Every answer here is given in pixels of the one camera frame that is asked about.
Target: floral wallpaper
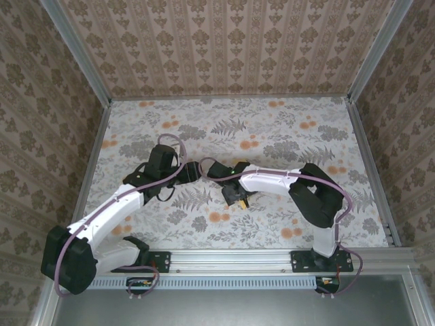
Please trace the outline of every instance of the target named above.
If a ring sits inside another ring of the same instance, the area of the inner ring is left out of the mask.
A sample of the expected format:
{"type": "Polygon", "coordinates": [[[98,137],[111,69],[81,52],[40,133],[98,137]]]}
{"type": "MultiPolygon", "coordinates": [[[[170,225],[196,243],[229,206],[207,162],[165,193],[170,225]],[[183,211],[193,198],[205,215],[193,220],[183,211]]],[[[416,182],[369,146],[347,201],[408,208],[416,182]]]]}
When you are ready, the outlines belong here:
{"type": "Polygon", "coordinates": [[[357,101],[404,245],[435,302],[435,1],[414,1],[357,101]]]}
{"type": "Polygon", "coordinates": [[[115,99],[347,93],[394,0],[60,0],[115,99]]]}
{"type": "Polygon", "coordinates": [[[47,232],[71,221],[102,108],[38,1],[0,1],[0,325],[37,304],[47,232]]]}
{"type": "MultiPolygon", "coordinates": [[[[212,156],[234,166],[247,160],[269,168],[313,162],[347,190],[355,203],[341,223],[350,247],[386,247],[387,241],[342,98],[243,98],[113,102],[88,197],[90,213],[148,160],[158,135],[185,141],[191,160],[212,156]]],[[[171,139],[166,144],[174,145],[171,139]]],[[[170,194],[163,189],[160,197],[170,194]]],[[[132,234],[153,249],[311,247],[313,233],[290,196],[259,193],[250,208],[226,206],[217,184],[179,185],[167,202],[153,198],[128,216],[108,240],[132,234]]]]}

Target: purple cable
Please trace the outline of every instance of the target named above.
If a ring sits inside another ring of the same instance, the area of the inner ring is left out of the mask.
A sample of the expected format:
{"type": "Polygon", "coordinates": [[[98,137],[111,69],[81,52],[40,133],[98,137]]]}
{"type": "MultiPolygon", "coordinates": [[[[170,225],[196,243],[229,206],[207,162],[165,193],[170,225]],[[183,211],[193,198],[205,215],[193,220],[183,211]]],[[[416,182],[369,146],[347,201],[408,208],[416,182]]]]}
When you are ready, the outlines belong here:
{"type": "MultiPolygon", "coordinates": [[[[245,172],[238,173],[238,174],[236,174],[236,175],[231,175],[231,176],[229,176],[229,177],[224,177],[224,178],[217,178],[217,179],[215,179],[215,178],[209,178],[209,177],[208,177],[208,176],[203,172],[202,163],[203,163],[205,160],[212,160],[212,161],[214,161],[214,162],[217,162],[217,160],[216,160],[215,158],[206,157],[206,158],[201,159],[201,160],[199,161],[199,163],[198,163],[199,174],[200,174],[204,179],[211,180],[211,181],[227,181],[227,180],[231,180],[231,179],[234,179],[234,178],[241,177],[242,175],[254,175],[254,174],[256,174],[256,173],[266,173],[266,174],[270,174],[270,175],[283,175],[283,176],[285,176],[285,177],[297,177],[297,178],[302,178],[302,179],[306,179],[306,180],[312,180],[312,181],[320,182],[320,183],[323,183],[324,185],[328,185],[328,186],[330,186],[331,188],[334,188],[336,191],[340,192],[340,194],[342,194],[342,195],[346,198],[346,201],[347,201],[347,208],[346,208],[345,211],[344,211],[343,213],[341,213],[340,216],[338,216],[338,217],[336,218],[336,220],[335,220],[335,242],[337,243],[337,246],[340,247],[342,250],[344,250],[344,251],[346,251],[346,252],[348,252],[348,253],[350,253],[350,254],[352,254],[352,255],[355,255],[355,256],[360,260],[360,267],[358,268],[358,271],[357,271],[355,277],[354,277],[353,280],[349,283],[349,285],[347,285],[343,290],[341,290],[341,291],[339,291],[339,292],[337,292],[337,293],[334,293],[334,295],[338,295],[338,294],[341,294],[341,293],[343,293],[343,292],[349,290],[349,289],[350,289],[350,288],[355,284],[355,281],[358,279],[358,277],[360,276],[361,271],[362,271],[362,265],[363,265],[362,257],[361,257],[358,253],[356,253],[355,251],[352,251],[352,250],[350,250],[350,249],[344,247],[344,246],[340,243],[340,241],[339,241],[339,239],[338,239],[338,223],[339,223],[339,221],[340,221],[344,216],[346,216],[347,214],[349,214],[349,212],[351,211],[352,206],[353,206],[353,205],[352,205],[352,198],[351,198],[351,196],[350,196],[347,192],[345,192],[343,189],[341,189],[338,185],[336,185],[336,184],[334,184],[334,183],[331,183],[331,182],[329,182],[329,181],[327,181],[327,180],[323,180],[323,179],[317,178],[317,177],[311,177],[311,176],[309,176],[309,175],[302,175],[302,174],[299,174],[299,173],[281,172],[281,171],[272,171],[272,170],[262,170],[262,169],[258,169],[258,170],[245,171],[245,172]]],[[[332,295],[332,293],[329,293],[328,290],[325,290],[325,289],[322,288],[322,287],[318,287],[318,288],[321,289],[322,291],[326,292],[326,294],[332,295]]]]}
{"type": "Polygon", "coordinates": [[[178,138],[177,136],[175,136],[174,134],[161,134],[158,138],[157,138],[157,143],[160,144],[160,140],[162,139],[162,137],[171,137],[174,138],[176,141],[178,141],[179,146],[180,146],[180,154],[182,155],[182,160],[181,160],[181,164],[179,166],[179,168],[169,177],[166,177],[162,180],[153,182],[153,183],[148,183],[147,185],[142,185],[141,187],[137,187],[134,189],[130,189],[126,192],[123,192],[122,194],[120,194],[116,199],[112,199],[110,200],[107,204],[105,204],[104,206],[102,206],[97,212],[95,212],[95,214],[93,216],[91,216],[83,225],[81,225],[66,241],[66,243],[64,244],[64,246],[62,247],[62,250],[60,250],[60,254],[59,257],[57,259],[57,263],[56,263],[56,269],[54,270],[54,290],[56,291],[57,295],[59,297],[67,297],[69,295],[69,293],[63,293],[60,290],[60,285],[59,285],[59,276],[60,276],[60,267],[62,265],[62,260],[65,256],[65,253],[67,252],[67,249],[69,247],[69,245],[73,242],[74,238],[81,232],[83,231],[86,227],[89,226],[89,224],[96,219],[103,211],[105,211],[106,209],[108,209],[111,205],[113,205],[117,200],[133,193],[133,192],[138,192],[140,190],[143,189],[147,189],[150,187],[154,187],[156,185],[160,185],[161,183],[164,183],[166,181],[171,180],[173,177],[176,177],[178,175],[178,173],[181,172],[181,170],[183,169],[183,167],[186,165],[187,161],[188,161],[188,156],[187,156],[187,151],[186,151],[186,146],[184,145],[183,141],[178,138]]]}
{"type": "MultiPolygon", "coordinates": [[[[151,266],[123,266],[119,267],[120,270],[152,270],[154,273],[156,273],[156,279],[154,280],[154,283],[151,285],[151,287],[144,293],[141,294],[141,296],[145,297],[146,295],[149,295],[157,286],[158,281],[160,280],[160,273],[158,272],[157,268],[151,267],[151,266]]],[[[135,282],[130,282],[128,284],[127,292],[129,295],[133,295],[131,293],[131,286],[135,282]]]]}

